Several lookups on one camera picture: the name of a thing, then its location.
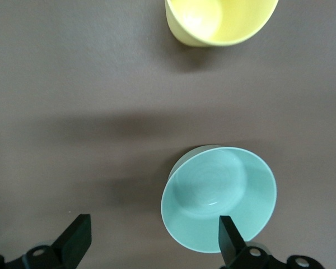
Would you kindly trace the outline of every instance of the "light blue cup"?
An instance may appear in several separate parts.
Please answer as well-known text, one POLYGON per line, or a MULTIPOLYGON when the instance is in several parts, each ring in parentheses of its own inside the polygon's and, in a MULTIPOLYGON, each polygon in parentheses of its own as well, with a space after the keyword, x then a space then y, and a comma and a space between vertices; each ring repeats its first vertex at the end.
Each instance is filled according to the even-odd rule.
POLYGON ((218 253, 219 216, 231 216, 244 241, 250 241, 269 221, 276 196, 274 175, 259 156, 236 147, 208 145, 189 151, 174 165, 161 213, 178 243, 218 253))

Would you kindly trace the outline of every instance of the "black metal bracket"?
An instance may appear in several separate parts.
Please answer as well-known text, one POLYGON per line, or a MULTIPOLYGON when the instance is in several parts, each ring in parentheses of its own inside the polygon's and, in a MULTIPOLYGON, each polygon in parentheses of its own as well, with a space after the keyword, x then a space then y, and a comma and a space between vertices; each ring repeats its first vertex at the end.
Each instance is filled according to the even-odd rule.
POLYGON ((91 217, 79 215, 52 245, 40 245, 0 269, 75 269, 91 245, 91 217))
POLYGON ((286 263, 256 246, 247 246, 229 216, 219 219, 219 247, 225 269, 324 269, 315 259, 294 255, 286 263))

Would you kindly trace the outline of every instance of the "yellow bowl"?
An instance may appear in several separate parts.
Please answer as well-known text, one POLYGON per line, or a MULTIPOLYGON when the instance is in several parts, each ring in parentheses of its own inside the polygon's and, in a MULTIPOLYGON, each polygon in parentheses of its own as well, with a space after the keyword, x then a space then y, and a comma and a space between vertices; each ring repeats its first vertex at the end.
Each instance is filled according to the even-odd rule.
POLYGON ((256 34, 278 0, 165 0, 173 35, 193 47, 229 46, 256 34))

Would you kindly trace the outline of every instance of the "gray surface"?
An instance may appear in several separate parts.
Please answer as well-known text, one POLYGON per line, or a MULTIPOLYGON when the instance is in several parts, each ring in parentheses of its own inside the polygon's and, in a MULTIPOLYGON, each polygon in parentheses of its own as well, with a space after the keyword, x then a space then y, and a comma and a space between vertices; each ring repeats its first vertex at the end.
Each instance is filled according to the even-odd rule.
POLYGON ((80 268, 218 268, 160 217, 169 170, 204 144, 272 168, 254 240, 336 269, 336 1, 281 0, 228 48, 179 44, 164 2, 0 1, 0 253, 92 214, 80 268))

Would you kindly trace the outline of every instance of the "cup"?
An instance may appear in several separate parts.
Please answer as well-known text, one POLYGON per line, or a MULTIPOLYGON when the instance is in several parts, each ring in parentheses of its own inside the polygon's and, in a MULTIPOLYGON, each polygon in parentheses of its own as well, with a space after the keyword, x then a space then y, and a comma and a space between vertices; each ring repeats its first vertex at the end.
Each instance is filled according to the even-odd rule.
POLYGON ((229 46, 255 35, 278 0, 165 0, 173 35, 192 47, 229 46))
POLYGON ((164 225, 181 245, 220 252, 219 216, 231 216, 244 241, 269 221, 277 197, 275 178, 256 154, 218 145, 189 151, 172 168, 161 202, 164 225))

